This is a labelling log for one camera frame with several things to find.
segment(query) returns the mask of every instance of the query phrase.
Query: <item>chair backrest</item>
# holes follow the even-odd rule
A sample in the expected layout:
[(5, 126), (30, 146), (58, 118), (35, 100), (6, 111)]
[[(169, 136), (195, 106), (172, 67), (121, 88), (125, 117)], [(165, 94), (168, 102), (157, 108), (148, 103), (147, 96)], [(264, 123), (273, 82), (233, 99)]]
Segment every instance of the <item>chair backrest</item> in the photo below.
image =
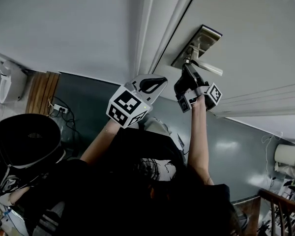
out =
[(285, 235), (285, 221), (284, 221), (284, 216), (286, 216), (287, 220), (287, 227), (288, 227), (288, 232), (289, 236), (293, 235), (293, 229), (292, 229), (292, 224), (291, 224), (291, 218), (290, 214), (292, 212), (295, 212), (295, 202), (288, 200), (286, 198), (283, 198), (279, 195), (276, 195), (270, 191), (267, 191), (265, 189), (260, 189), (259, 190), (259, 195), (265, 200), (268, 200), (271, 203), (271, 215), (272, 215), (272, 230), (271, 230), (271, 235), (275, 236), (275, 209), (274, 209), (274, 204), (278, 206), (279, 210), (279, 217), (280, 217), (280, 222), (281, 222), (281, 236)]

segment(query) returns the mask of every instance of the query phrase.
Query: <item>white bin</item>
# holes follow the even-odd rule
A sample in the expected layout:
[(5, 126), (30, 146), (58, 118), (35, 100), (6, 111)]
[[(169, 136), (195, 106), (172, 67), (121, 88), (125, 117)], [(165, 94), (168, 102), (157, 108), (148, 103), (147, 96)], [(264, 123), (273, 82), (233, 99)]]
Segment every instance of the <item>white bin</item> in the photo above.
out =
[(279, 144), (275, 150), (274, 160), (295, 167), (295, 146)]

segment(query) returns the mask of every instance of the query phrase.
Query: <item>white cable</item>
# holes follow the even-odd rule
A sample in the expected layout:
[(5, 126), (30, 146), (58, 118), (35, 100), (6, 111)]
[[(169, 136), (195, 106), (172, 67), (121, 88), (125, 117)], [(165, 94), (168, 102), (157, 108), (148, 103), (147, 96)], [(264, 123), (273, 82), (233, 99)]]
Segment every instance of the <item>white cable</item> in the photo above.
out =
[(264, 143), (266, 143), (266, 141), (267, 140), (269, 140), (269, 142), (268, 142), (268, 144), (266, 145), (266, 147), (265, 147), (265, 161), (266, 161), (266, 167), (265, 167), (265, 169), (266, 169), (266, 185), (268, 185), (268, 177), (269, 177), (269, 171), (268, 171), (268, 169), (267, 169), (267, 165), (268, 165), (268, 160), (267, 160), (267, 147), (269, 146), (269, 144), (271, 143), (271, 140), (272, 140), (272, 138), (274, 137), (274, 135), (272, 135), (271, 136), (271, 138), (267, 138), (267, 139), (265, 139), (264, 141), (263, 141), (263, 138), (265, 137), (265, 136), (267, 136), (267, 135), (264, 135), (264, 136), (262, 136), (261, 137), (261, 142), (264, 144)]

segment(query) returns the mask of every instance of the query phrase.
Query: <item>person's left arm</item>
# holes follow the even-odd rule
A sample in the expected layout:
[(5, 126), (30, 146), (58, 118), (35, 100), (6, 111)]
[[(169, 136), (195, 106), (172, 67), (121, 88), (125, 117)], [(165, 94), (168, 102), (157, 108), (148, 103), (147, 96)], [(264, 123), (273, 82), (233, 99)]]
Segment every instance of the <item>person's left arm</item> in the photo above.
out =
[(119, 129), (119, 124), (113, 120), (109, 120), (95, 140), (90, 144), (87, 150), (85, 150), (80, 159), (87, 162), (89, 165), (96, 163), (107, 151)]

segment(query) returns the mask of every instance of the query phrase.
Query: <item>door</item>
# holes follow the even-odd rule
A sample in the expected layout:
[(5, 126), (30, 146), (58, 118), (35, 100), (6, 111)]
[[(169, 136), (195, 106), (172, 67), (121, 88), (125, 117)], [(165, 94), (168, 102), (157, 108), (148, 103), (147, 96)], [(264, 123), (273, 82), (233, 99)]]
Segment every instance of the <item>door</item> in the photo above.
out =
[(169, 82), (161, 96), (176, 100), (170, 65), (201, 25), (222, 34), (199, 60), (223, 76), (197, 69), (223, 93), (215, 114), (295, 113), (295, 0), (192, 0), (154, 71)]

